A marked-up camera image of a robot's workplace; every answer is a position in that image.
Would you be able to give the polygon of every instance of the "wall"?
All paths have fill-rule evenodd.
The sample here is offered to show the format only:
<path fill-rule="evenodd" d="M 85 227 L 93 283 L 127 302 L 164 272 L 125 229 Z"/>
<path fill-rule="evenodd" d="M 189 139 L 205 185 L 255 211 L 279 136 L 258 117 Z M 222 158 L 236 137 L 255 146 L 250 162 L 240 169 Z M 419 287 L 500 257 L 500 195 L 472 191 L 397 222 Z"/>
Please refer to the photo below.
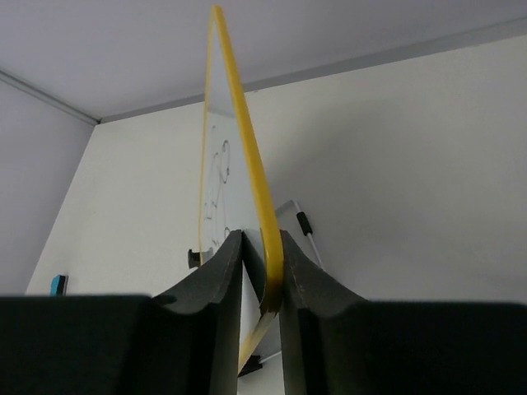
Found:
<path fill-rule="evenodd" d="M 525 70 L 523 36 L 250 92 L 276 205 L 300 201 L 329 273 L 368 298 L 527 301 Z M 202 117 L 96 128 L 28 293 L 188 274 Z"/>
<path fill-rule="evenodd" d="M 25 292 L 92 130 L 0 83 L 0 294 Z"/>

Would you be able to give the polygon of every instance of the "yellow whiteboard frame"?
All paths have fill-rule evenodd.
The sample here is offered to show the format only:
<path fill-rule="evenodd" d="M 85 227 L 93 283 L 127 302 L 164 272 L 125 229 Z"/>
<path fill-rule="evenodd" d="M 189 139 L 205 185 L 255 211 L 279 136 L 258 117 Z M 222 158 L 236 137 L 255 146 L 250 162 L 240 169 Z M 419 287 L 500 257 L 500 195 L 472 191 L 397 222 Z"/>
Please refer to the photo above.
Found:
<path fill-rule="evenodd" d="M 250 186 L 256 205 L 256 212 L 260 223 L 260 231 L 263 241 L 265 255 L 266 279 L 263 299 L 260 305 L 261 317 L 254 330 L 244 339 L 240 348 L 240 358 L 238 369 L 241 371 L 245 362 L 249 359 L 256 346 L 261 341 L 264 334 L 274 317 L 280 309 L 282 303 L 282 283 L 283 283 L 283 247 L 282 236 L 278 228 L 278 221 L 274 212 L 273 201 L 267 179 L 265 177 L 264 165 L 260 158 L 258 144 L 254 136 L 253 125 L 250 121 L 249 109 L 245 101 L 245 93 L 241 85 L 240 74 L 236 66 L 234 51 L 232 50 L 231 39 L 227 30 L 227 24 L 220 6 L 214 5 L 211 10 L 211 17 L 208 26 L 208 49 L 207 49 L 207 76 L 205 81 L 205 108 L 203 110 L 203 146 L 201 162 L 201 183 L 199 191 L 199 250 L 202 243 L 202 205 L 203 205 L 203 183 L 204 165 L 206 155 L 207 138 L 207 113 L 208 100 L 210 96 L 210 78 L 212 63 L 212 38 L 214 28 L 217 28 L 217 35 L 225 63 L 226 77 L 231 90 L 232 104 L 234 107 L 240 139 L 245 153 L 245 161 L 249 171 Z"/>

